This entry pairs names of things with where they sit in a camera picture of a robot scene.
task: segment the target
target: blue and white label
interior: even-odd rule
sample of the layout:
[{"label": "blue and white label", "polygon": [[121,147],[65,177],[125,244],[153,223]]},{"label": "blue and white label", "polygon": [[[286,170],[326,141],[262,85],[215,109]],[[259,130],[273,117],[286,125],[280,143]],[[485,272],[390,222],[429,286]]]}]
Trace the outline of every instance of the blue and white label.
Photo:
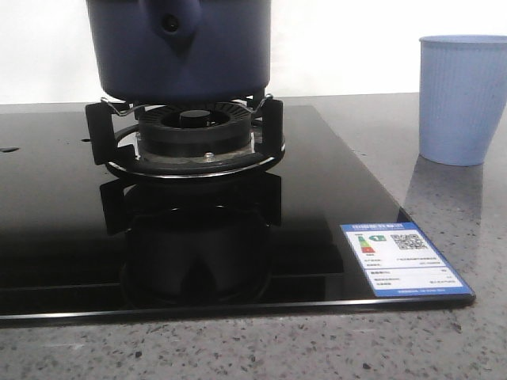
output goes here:
[{"label": "blue and white label", "polygon": [[415,223],[345,224],[341,229],[378,297],[471,293]]}]

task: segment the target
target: granite countertop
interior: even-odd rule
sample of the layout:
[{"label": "granite countertop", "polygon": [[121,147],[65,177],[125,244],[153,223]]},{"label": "granite countertop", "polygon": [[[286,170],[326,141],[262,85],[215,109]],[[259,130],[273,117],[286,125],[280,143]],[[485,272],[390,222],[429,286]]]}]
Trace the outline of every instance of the granite countertop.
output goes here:
[{"label": "granite countertop", "polygon": [[507,119],[484,165],[417,156],[417,94],[314,105],[471,285],[461,310],[0,329],[2,379],[506,379]]}]

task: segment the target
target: light blue plastic cup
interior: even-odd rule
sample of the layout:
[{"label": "light blue plastic cup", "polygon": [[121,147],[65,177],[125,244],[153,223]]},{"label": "light blue plastic cup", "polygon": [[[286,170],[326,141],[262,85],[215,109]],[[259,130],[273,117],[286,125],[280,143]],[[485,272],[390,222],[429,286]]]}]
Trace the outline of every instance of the light blue plastic cup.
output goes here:
[{"label": "light blue plastic cup", "polygon": [[507,101],[507,36],[420,41],[421,156],[447,165],[480,165]]}]

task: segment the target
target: white wall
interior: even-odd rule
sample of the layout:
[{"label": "white wall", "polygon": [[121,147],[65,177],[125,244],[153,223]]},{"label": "white wall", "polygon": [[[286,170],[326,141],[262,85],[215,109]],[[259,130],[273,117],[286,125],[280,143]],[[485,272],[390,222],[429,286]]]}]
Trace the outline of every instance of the white wall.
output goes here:
[{"label": "white wall", "polygon": [[[85,0],[0,0],[0,104],[102,96]],[[276,96],[417,91],[418,38],[507,35],[500,0],[273,0]]]}]

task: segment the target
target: qr code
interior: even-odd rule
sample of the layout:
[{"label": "qr code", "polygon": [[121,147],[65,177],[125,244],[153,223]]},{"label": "qr code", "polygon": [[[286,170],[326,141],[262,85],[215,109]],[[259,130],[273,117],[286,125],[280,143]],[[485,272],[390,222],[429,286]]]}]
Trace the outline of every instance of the qr code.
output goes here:
[{"label": "qr code", "polygon": [[407,234],[407,235],[391,235],[396,245],[400,249],[426,249],[428,248],[421,239],[421,237],[417,234]]}]

